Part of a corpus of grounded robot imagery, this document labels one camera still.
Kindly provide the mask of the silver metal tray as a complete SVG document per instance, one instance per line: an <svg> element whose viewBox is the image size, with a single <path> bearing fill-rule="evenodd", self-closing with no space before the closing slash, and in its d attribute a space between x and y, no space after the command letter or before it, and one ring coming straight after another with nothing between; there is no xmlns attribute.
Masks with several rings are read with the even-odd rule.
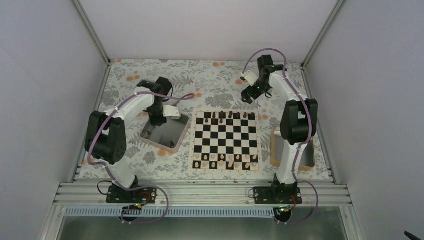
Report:
<svg viewBox="0 0 424 240"><path fill-rule="evenodd" d="M179 151L182 142L190 128L190 117L182 114L180 119L167 120L162 126L152 126L150 121L146 123L140 133L142 141L150 146L175 154Z"/></svg>

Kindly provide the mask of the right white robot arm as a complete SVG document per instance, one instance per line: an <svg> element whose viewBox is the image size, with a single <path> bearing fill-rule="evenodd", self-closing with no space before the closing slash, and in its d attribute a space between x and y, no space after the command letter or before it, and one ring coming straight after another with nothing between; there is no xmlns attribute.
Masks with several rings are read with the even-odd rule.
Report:
<svg viewBox="0 0 424 240"><path fill-rule="evenodd" d="M284 140L280 166L271 185L271 198L278 204L290 197L297 188L296 176L302 155L317 131L318 102L307 98L291 82L287 64L275 64L271 55L257 59L258 75L243 69L240 78L249 83L241 92L241 100L251 104L269 90L274 90L284 102L280 134Z"/></svg>

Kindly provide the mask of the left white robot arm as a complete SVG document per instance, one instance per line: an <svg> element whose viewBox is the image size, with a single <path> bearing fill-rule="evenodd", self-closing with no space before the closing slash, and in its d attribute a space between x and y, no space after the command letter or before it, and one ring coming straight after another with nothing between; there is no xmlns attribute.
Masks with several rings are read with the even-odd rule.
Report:
<svg viewBox="0 0 424 240"><path fill-rule="evenodd" d="M103 166L113 184L120 187L119 196L131 203L139 197L137 178L123 157L127 150L127 126L147 111L152 126L167 123L163 101L169 99L173 86L164 77L155 82L142 80L134 93L106 112L94 111L89 116L84 148L91 166Z"/></svg>

